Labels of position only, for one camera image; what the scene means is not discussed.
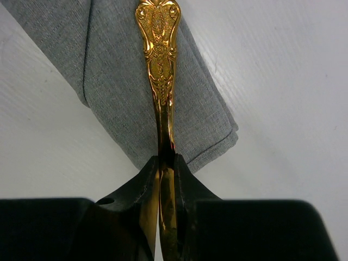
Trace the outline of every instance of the white backdrop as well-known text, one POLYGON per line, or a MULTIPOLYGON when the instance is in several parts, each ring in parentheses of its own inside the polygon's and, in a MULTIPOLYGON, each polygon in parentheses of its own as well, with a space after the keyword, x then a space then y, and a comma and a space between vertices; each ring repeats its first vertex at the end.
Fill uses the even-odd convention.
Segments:
MULTIPOLYGON (((348 260, 348 0, 179 3, 240 127, 196 176, 223 198, 314 204, 348 260)), ((136 173, 0 5, 0 198, 97 200, 136 173)))

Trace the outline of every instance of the gold metal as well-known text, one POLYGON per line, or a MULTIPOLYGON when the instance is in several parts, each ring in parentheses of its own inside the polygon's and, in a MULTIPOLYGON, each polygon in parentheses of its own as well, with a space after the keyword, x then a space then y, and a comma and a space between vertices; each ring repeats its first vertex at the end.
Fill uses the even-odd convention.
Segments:
POLYGON ((161 249, 165 261, 178 260, 173 109, 176 35, 181 10, 175 0, 140 0, 135 17, 144 40, 144 55, 157 122, 161 249))

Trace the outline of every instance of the ornate handle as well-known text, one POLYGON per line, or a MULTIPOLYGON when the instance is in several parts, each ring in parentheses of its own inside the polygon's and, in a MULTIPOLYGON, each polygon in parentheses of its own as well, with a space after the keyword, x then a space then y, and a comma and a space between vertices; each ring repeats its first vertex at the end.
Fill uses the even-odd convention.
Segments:
POLYGON ((177 260, 173 108, 176 35, 181 11, 175 0, 140 0, 135 17, 144 40, 144 55, 157 122, 161 249, 164 260, 177 260))

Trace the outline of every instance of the gold utensil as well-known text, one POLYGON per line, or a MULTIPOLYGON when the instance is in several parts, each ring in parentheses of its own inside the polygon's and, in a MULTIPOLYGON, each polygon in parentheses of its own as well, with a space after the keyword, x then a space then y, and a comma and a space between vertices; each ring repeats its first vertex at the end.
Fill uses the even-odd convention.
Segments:
POLYGON ((144 40, 146 68, 157 122, 161 249, 164 260, 177 260, 173 110, 176 35, 181 10, 175 0, 140 0, 135 17, 144 40))

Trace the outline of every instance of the gray napkin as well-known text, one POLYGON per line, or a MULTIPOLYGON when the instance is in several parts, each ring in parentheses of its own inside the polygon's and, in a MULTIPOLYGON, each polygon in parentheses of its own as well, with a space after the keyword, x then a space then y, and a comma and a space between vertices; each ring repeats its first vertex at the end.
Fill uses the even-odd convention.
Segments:
MULTIPOLYGON (((138 0, 0 0, 137 168, 157 154, 138 0)), ((238 129, 190 30, 177 36, 176 151, 192 172, 234 146, 238 129)))

